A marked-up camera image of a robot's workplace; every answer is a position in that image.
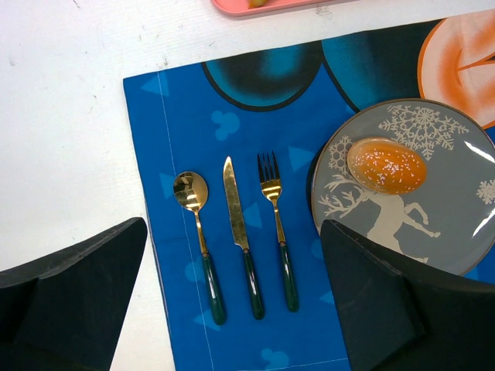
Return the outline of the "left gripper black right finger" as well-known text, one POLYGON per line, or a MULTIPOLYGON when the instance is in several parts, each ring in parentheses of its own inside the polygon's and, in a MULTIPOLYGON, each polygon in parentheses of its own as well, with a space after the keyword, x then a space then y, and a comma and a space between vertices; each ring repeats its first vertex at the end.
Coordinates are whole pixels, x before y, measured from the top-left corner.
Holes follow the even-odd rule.
POLYGON ((492 370, 494 286, 381 246, 336 220, 323 257, 353 370, 492 370))

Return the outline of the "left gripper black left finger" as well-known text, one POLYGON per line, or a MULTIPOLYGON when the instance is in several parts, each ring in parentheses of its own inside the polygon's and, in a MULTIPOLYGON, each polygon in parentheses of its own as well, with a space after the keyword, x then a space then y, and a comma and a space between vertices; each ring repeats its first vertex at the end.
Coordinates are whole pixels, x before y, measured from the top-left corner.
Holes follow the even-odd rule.
POLYGON ((134 217, 1 272, 3 370, 108 370, 148 229, 134 217))

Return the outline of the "round sesame bun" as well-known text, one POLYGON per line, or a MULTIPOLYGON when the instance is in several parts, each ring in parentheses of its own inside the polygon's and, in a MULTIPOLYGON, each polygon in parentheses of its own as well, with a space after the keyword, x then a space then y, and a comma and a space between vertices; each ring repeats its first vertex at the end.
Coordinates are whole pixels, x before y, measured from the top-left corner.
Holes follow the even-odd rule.
POLYGON ((410 193, 427 179, 427 166, 412 149, 386 138, 365 138, 347 153, 350 174, 375 192, 410 193))

